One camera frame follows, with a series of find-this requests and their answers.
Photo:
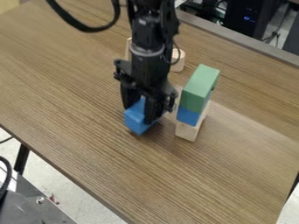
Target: cube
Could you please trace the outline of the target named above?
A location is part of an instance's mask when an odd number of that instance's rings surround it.
[[[124,121],[126,126],[138,136],[143,134],[144,131],[156,122],[154,121],[151,125],[144,123],[144,105],[145,98],[141,98],[137,103],[135,103],[132,107],[127,108],[124,112]]]
[[[180,107],[201,114],[215,88],[220,70],[200,65],[182,92]]]

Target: wooden table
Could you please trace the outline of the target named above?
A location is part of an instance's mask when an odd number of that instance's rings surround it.
[[[62,3],[103,25],[108,2]],[[0,16],[0,123],[128,222],[275,223],[299,168],[298,59],[275,59],[205,28],[180,31],[186,68],[170,74],[174,84],[199,63],[221,70],[195,143],[174,136],[171,115],[140,137],[123,125],[112,61],[130,36],[125,16],[86,34],[38,0]]]

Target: gray floor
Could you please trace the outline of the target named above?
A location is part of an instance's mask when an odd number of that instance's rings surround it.
[[[274,17],[272,18],[272,20],[270,21],[270,23],[267,26],[267,29],[265,31],[264,37],[263,38],[267,38],[269,36],[271,36],[271,33],[274,32],[276,30],[276,28],[279,26],[280,22],[282,21],[284,12],[286,11],[287,5],[284,4],[274,15]],[[282,24],[282,28],[279,30],[279,33],[281,34],[281,36],[279,37],[279,41],[278,41],[278,48],[282,49],[284,42],[287,39],[287,36],[289,35],[289,31],[292,27],[292,24],[295,21],[296,15],[298,12],[292,10],[289,15],[286,17],[286,19],[284,20],[283,24]],[[276,46],[276,38],[274,38],[272,40],[272,42],[270,43],[270,45],[272,46]]]
[[[8,136],[0,129],[0,140]],[[18,147],[17,140],[0,144],[0,155],[13,164]],[[59,207],[79,224],[126,223],[34,153],[30,154],[24,176],[48,197],[54,194]]]

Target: white block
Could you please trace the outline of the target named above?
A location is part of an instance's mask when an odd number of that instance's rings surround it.
[[[210,107],[210,101],[206,103],[205,109],[203,110],[201,116],[199,117],[198,123],[195,127],[186,124],[184,122],[177,122],[176,136],[194,142],[196,137],[198,136],[198,132],[200,130],[201,124],[203,123],[203,121],[207,116],[209,107]]]
[[[183,69],[184,69],[184,60],[185,60],[186,54],[185,54],[185,52],[182,49],[180,49],[180,52],[181,52],[181,56],[179,58],[178,63],[170,67],[170,70],[172,72],[175,72],[175,73],[182,72]],[[178,55],[178,49],[177,48],[173,48],[171,63],[174,63],[175,61],[177,61],[178,56],[179,56]]]
[[[131,52],[129,51],[129,47],[132,44],[132,38],[127,39],[126,49],[125,49],[125,60],[131,60]]]

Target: cable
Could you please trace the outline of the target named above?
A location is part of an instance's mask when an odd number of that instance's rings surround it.
[[[11,169],[10,162],[6,158],[0,157],[0,161],[3,162],[4,165],[6,166],[6,178],[5,178],[5,181],[3,182],[2,186],[0,187],[0,201],[1,201],[10,185],[12,169]]]
[[[102,31],[105,31],[106,29],[109,29],[111,26],[113,26],[117,22],[117,20],[119,19],[120,15],[121,15],[121,6],[120,6],[119,0],[111,0],[113,8],[114,8],[114,12],[115,12],[115,15],[114,15],[113,19],[109,23],[107,23],[103,26],[91,27],[91,26],[87,26],[87,25],[81,23],[81,21],[79,21],[78,19],[73,17],[70,13],[68,13],[65,9],[63,9],[56,2],[56,0],[46,0],[46,1],[50,4],[52,9],[54,11],[56,11],[56,13],[63,20],[65,20],[72,27],[74,27],[74,28],[76,28],[76,29],[78,29],[82,32],[102,32]]]
[[[166,58],[165,58],[165,55],[163,55],[163,60],[167,63],[167,64],[170,64],[171,66],[174,66],[176,65],[179,60],[181,59],[181,49],[179,49],[179,47],[177,46],[177,43],[175,41],[173,41],[173,45],[177,48],[177,51],[178,51],[178,57],[177,57],[177,60],[174,61],[174,62],[171,62],[171,61],[168,61]]]
[[[276,36],[276,47],[278,47],[278,43],[279,43],[279,37],[281,36],[281,34],[279,33],[277,36]]]
[[[6,143],[7,141],[10,141],[13,138],[13,136],[10,136],[6,139],[4,139],[3,141],[0,142],[0,144]]]
[[[284,12],[284,15],[283,15],[283,17],[282,17],[282,21],[281,21],[280,24],[278,25],[277,29],[276,29],[275,31],[272,32],[271,36],[269,36],[269,37],[263,39],[263,40],[262,40],[263,42],[264,42],[264,41],[267,41],[266,43],[269,44],[269,43],[271,43],[271,41],[272,41],[275,37],[277,37],[277,36],[280,35],[279,30],[282,28],[283,22],[284,22],[284,20],[287,18],[287,16],[289,15],[289,12],[290,12],[290,10],[291,10],[291,5],[290,5],[289,3],[287,3],[287,4],[288,4],[287,9],[286,9],[286,11]]]

